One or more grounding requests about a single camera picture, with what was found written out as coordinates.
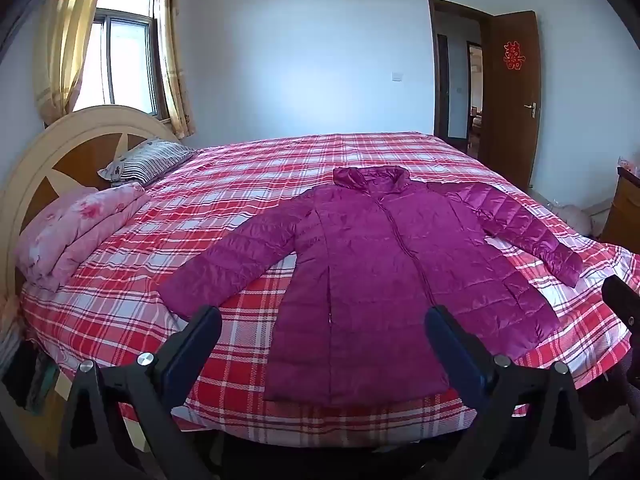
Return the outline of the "window with frame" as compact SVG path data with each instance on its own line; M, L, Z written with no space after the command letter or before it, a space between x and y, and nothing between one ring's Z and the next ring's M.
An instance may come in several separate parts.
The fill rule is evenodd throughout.
M123 105L166 116L154 0L98 0L74 106Z

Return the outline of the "brown wooden door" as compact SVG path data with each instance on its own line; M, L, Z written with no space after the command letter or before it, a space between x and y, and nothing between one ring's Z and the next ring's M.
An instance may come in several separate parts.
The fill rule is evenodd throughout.
M507 70L503 45L518 40L526 62ZM482 28L483 127L480 162L511 184L527 191L538 144L541 101L541 57L537 15L533 11L488 18ZM537 117L524 104L537 103Z

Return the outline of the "wooden bedside cabinet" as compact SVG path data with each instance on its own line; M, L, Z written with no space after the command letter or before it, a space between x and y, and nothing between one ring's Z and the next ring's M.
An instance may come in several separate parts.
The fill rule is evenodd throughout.
M638 254L640 250L639 178L623 167L617 168L618 182L601 243L613 244Z

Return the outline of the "striped pillow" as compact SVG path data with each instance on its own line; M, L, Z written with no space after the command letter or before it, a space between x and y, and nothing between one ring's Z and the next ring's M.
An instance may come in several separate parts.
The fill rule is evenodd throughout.
M144 188L191 160L197 150L159 138L146 140L116 157L98 175L111 186L139 183Z

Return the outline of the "red double happiness decoration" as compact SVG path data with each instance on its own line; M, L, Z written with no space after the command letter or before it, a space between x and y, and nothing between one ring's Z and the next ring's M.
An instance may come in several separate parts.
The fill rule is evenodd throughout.
M507 70L521 70L526 62L526 56L518 40L507 41L503 45L503 63Z

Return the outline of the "yellow left curtain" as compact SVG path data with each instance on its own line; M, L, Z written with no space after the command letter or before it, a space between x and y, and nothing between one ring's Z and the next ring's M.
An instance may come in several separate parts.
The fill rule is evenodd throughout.
M70 114L78 99L98 0L44 0L35 38L35 101L45 125Z

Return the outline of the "red plaid bed sheet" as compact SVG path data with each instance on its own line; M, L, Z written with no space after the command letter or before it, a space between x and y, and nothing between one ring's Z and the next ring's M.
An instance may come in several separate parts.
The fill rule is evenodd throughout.
M67 376L134 362L216 306L182 428L369 446L473 420L425 338L431 306L490 352L561 361L583 387L630 350L602 299L610 276L637 286L638 256L434 136L353 133L199 151L65 284L25 283L20 300Z

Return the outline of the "cream and wood headboard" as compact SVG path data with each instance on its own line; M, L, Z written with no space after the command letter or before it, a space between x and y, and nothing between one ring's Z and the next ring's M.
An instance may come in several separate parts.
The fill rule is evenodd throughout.
M98 171L144 139L175 142L168 125L129 106L73 112L29 145L1 189L1 295L18 295L14 250L24 227L62 194L80 186L106 188Z

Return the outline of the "pink floral folded quilt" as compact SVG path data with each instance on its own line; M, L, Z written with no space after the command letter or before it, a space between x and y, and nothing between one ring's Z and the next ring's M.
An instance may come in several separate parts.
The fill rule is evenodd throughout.
M26 281L55 292L150 199L140 184L99 191L81 186L54 200L18 238L16 267Z

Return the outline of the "magenta quilted down jacket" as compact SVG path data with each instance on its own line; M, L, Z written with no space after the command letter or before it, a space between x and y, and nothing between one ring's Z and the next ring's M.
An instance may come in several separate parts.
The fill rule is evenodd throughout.
M240 224L158 292L172 313L190 318L294 255L266 399L324 408L401 403L448 387L424 333L431 307L446 307L489 351L512 359L558 327L549 301L497 240L539 259L566 286L582 274L580 255L498 188L416 181L397 166L343 167L331 183Z

